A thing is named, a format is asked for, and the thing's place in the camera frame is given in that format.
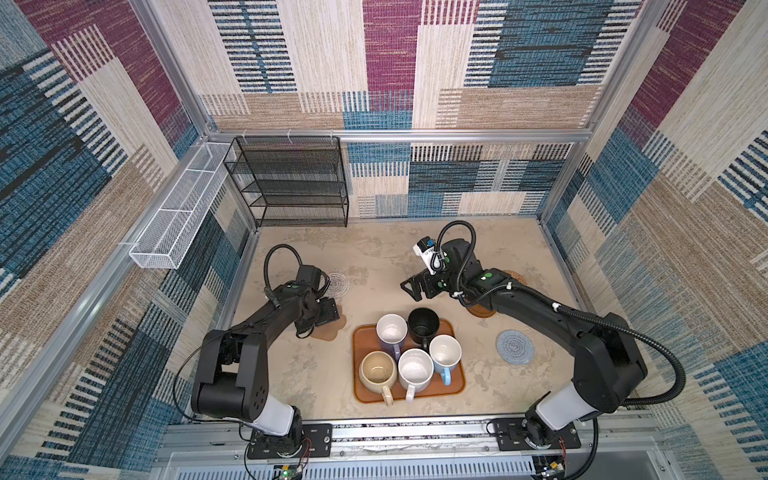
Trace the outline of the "paw shaped cork coaster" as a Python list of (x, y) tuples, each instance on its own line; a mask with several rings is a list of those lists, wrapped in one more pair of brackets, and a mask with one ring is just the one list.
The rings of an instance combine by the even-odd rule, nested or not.
[(343, 310), (340, 307), (338, 307), (338, 313), (338, 319), (316, 326), (310, 337), (328, 342), (335, 340), (339, 332), (342, 331), (347, 324), (346, 316), (343, 314)]

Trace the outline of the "multicolour woven round coaster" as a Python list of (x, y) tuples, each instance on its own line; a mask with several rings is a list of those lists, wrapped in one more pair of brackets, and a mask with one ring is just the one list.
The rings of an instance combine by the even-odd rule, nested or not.
[(350, 282), (347, 277), (339, 272), (331, 272), (328, 276), (329, 287), (326, 295), (334, 299), (340, 299), (345, 296), (350, 288)]

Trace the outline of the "black mug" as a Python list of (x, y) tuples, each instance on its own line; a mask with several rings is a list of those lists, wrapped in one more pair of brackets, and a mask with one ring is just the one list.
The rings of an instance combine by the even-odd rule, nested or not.
[(429, 308), (417, 308), (409, 314), (407, 325), (411, 340), (427, 351), (431, 341), (438, 335), (440, 318)]

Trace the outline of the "round brown wooden coaster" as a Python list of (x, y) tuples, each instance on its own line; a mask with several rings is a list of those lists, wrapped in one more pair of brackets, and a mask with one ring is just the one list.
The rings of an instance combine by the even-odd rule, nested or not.
[(490, 318), (490, 317), (492, 317), (492, 316), (494, 316), (496, 314), (496, 312), (494, 310), (488, 309), (488, 308), (486, 308), (486, 307), (484, 307), (482, 305), (474, 305), (472, 307), (468, 307), (467, 311), (471, 315), (473, 315), (475, 317), (478, 317), (478, 318), (481, 318), (481, 319), (487, 319), (487, 318)]

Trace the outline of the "blue grey braided coaster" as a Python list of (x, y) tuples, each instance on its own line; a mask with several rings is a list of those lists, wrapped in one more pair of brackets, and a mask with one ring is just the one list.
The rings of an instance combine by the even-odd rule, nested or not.
[(535, 356), (532, 340), (516, 330), (501, 332), (496, 338), (496, 349), (501, 358), (512, 365), (527, 365)]

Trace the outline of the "woven rattan round coaster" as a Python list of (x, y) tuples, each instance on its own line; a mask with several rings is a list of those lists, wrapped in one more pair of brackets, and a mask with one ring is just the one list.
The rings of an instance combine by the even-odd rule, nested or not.
[(517, 282), (521, 283), (522, 285), (527, 285), (527, 282), (524, 276), (521, 275), (520, 273), (512, 270), (506, 270), (506, 273), (509, 274), (512, 278), (514, 278)]

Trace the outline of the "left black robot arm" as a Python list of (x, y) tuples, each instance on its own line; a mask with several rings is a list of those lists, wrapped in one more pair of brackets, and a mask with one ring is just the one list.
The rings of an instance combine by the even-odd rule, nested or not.
[[(298, 262), (295, 278), (273, 287), (269, 262), (279, 250)], [(237, 421), (253, 430), (252, 445), (279, 456), (294, 456), (305, 445), (300, 410), (277, 400), (269, 390), (268, 350), (289, 326), (306, 338), (340, 319), (336, 301), (326, 295), (330, 277), (302, 261), (291, 245), (267, 253), (263, 276), (267, 302), (245, 321), (204, 337), (191, 393), (194, 413)]]

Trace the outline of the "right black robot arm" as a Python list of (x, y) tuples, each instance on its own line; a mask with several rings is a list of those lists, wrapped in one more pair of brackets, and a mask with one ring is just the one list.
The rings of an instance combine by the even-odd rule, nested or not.
[[(465, 308), (495, 311), (571, 356), (573, 370), (564, 385), (544, 394), (524, 414), (523, 430), (532, 447), (548, 447), (577, 420), (595, 420), (622, 407), (664, 404), (683, 393), (685, 367), (670, 348), (620, 315), (579, 310), (517, 279), (511, 273), (516, 262), (480, 248), (479, 233), (469, 221), (448, 222), (436, 236), (412, 241), (409, 252), (422, 263), (420, 272), (400, 285), (413, 300), (445, 296)], [(641, 346), (664, 358), (674, 377), (663, 392), (637, 397), (634, 393), (649, 373)]]

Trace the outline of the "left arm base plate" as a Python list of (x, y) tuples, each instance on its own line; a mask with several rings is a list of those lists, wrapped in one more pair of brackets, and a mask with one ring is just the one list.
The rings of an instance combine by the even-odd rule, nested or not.
[(330, 456), (333, 427), (330, 423), (304, 424), (292, 428), (287, 436), (274, 436), (255, 430), (246, 450), (248, 460), (296, 459), (302, 456)]

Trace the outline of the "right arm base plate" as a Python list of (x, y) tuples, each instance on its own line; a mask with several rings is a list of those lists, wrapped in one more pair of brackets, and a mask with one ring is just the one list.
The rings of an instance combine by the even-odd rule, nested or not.
[(546, 425), (532, 427), (524, 417), (502, 417), (491, 420), (488, 432), (500, 451), (579, 449), (582, 446), (573, 422), (554, 431)]

